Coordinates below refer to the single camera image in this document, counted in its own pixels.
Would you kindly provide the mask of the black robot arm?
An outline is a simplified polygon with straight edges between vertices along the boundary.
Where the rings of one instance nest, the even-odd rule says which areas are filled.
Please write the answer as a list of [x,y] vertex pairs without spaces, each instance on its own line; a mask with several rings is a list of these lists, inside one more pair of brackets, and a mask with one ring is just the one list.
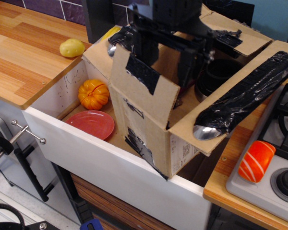
[[152,5],[129,5],[134,54],[151,66],[159,58],[159,44],[179,51],[178,85],[182,88],[213,58],[215,32],[200,20],[201,9],[200,0],[154,0]]

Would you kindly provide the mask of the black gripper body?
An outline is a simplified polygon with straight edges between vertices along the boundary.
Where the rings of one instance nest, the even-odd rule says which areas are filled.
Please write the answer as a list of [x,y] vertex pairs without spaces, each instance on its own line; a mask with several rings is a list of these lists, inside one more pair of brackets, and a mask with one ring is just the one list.
[[201,4],[131,4],[131,27],[157,33],[158,42],[175,50],[212,49],[215,32],[201,19]]

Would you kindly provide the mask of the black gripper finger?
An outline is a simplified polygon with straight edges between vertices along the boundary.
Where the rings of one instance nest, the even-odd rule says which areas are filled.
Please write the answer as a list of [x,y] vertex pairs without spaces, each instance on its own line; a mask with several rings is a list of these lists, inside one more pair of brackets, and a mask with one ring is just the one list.
[[201,73],[203,67],[214,60],[215,51],[187,48],[180,53],[178,64],[178,85],[187,88]]
[[148,66],[152,66],[159,58],[157,33],[153,31],[133,32],[133,53]]

